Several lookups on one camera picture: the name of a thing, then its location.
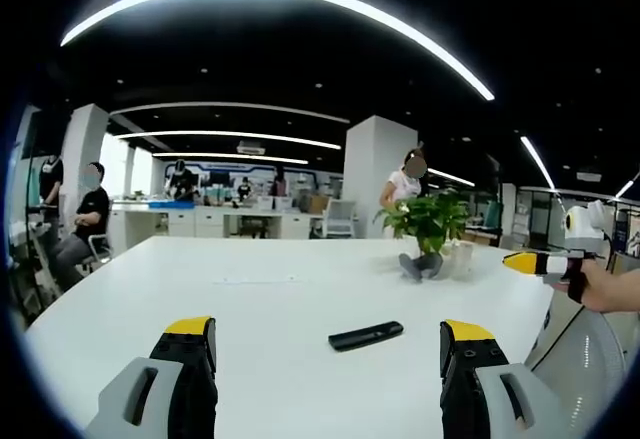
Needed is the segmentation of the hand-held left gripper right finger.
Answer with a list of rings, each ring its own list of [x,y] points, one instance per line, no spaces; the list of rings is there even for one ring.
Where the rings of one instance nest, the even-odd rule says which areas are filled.
[[[445,438],[569,438],[556,395],[481,326],[440,323]]]

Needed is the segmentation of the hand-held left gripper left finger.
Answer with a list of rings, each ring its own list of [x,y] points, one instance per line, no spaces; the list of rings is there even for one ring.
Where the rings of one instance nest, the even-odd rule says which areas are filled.
[[[168,326],[147,357],[133,359],[99,393],[87,438],[212,438],[218,390],[216,322]]]

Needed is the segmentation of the person's right hand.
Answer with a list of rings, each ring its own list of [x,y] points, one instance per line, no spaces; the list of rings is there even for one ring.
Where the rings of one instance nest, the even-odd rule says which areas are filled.
[[[600,313],[638,312],[640,309],[639,270],[612,274],[592,259],[570,259],[570,269],[577,270],[586,282],[579,291],[574,282],[566,289],[567,295],[589,310]]]

